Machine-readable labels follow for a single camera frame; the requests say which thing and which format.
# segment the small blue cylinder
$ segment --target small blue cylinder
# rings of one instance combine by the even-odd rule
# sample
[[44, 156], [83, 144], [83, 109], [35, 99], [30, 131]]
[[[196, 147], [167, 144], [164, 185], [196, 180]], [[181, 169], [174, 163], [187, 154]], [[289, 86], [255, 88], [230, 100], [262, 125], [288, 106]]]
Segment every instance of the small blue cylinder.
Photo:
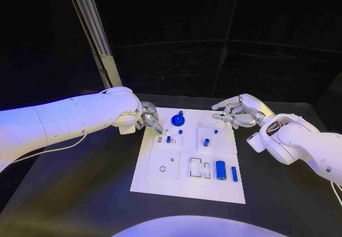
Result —
[[232, 180], [233, 182], [236, 182], [236, 167], [235, 166], [230, 167], [230, 172], [232, 172]]
[[206, 147], [207, 145], [209, 145], [209, 139], [206, 138], [206, 139], [204, 139], [203, 146]]
[[226, 164], [223, 161], [216, 161], [216, 179], [224, 180], [226, 179]]

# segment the dark table surface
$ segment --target dark table surface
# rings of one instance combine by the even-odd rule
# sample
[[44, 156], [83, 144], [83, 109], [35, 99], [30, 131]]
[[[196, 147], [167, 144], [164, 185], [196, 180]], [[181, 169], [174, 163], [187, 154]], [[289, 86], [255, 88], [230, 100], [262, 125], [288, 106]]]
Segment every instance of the dark table surface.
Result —
[[[158, 107], [209, 110], [217, 99], [136, 95]], [[321, 130], [308, 104], [268, 102]], [[245, 142], [253, 128], [235, 130], [246, 204], [129, 192], [144, 130], [121, 136], [109, 127], [71, 149], [41, 154], [0, 215], [0, 236], [110, 236], [174, 215], [237, 220], [289, 237], [342, 236], [342, 207], [330, 183], [302, 161], [284, 165]], [[47, 147], [73, 144], [79, 138]]]

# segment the white board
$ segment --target white board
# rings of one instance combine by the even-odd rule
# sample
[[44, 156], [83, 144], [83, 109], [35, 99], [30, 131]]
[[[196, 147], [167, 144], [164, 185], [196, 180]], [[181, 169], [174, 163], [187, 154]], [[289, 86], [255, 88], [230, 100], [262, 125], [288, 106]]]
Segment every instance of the white board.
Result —
[[[171, 117], [180, 110], [184, 124], [175, 127]], [[211, 119], [213, 111], [170, 108], [157, 111], [164, 132], [157, 135], [152, 128], [145, 128], [129, 191], [245, 204], [230, 124]], [[219, 160], [226, 165], [224, 180], [216, 179]], [[237, 182], [232, 180], [232, 166]], [[196, 169], [191, 170], [196, 177], [190, 176], [190, 167]]]

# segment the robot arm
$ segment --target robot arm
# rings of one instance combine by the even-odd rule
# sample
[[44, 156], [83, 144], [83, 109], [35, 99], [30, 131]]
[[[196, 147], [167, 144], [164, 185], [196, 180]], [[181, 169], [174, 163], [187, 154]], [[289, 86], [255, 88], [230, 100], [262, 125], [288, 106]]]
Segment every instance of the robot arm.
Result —
[[158, 125], [155, 106], [138, 101], [122, 86], [105, 93], [76, 96], [64, 100], [0, 112], [0, 172], [27, 152], [92, 133], [109, 125], [121, 134], [142, 126]]
[[259, 125], [246, 142], [256, 152], [266, 150], [284, 164], [301, 159], [317, 175], [342, 185], [342, 135], [320, 133], [298, 116], [275, 115], [265, 104], [250, 95], [235, 96], [211, 106], [224, 107], [211, 117], [230, 122], [232, 127]]

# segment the tall blue cylinder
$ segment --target tall blue cylinder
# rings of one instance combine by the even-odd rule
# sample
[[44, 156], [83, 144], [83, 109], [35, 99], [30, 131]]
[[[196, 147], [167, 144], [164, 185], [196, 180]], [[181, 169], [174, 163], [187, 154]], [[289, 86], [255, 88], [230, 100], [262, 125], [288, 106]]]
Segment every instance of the tall blue cylinder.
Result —
[[216, 179], [224, 180], [226, 179], [226, 164], [223, 161], [216, 161]]
[[206, 138], [206, 139], [204, 139], [203, 146], [206, 147], [207, 145], [209, 145], [209, 139]]

